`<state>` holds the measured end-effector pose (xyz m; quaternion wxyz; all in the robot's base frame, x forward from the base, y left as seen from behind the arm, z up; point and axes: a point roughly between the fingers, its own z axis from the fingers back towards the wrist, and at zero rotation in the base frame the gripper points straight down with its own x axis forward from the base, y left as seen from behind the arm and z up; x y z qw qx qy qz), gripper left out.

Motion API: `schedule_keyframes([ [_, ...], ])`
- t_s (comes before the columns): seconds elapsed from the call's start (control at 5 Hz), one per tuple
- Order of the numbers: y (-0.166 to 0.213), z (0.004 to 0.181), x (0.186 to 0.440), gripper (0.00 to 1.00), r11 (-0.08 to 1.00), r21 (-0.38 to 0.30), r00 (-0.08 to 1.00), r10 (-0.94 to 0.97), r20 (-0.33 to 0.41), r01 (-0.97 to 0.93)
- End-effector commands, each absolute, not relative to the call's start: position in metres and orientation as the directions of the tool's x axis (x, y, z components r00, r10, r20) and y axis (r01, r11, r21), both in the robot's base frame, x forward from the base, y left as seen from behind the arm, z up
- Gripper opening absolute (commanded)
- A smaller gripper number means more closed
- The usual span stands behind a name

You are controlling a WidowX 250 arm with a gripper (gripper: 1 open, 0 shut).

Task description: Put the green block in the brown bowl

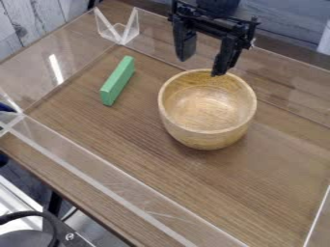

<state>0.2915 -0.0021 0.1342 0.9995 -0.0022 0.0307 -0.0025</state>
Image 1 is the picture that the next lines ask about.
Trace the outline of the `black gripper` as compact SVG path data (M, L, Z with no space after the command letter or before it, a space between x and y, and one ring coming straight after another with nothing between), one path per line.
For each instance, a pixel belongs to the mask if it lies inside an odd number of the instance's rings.
M256 15L237 16L241 0L172 0L169 21L173 25L176 54L186 62L197 52L198 33L222 40L221 52L214 59L213 76L222 76L238 62L244 49L254 43Z

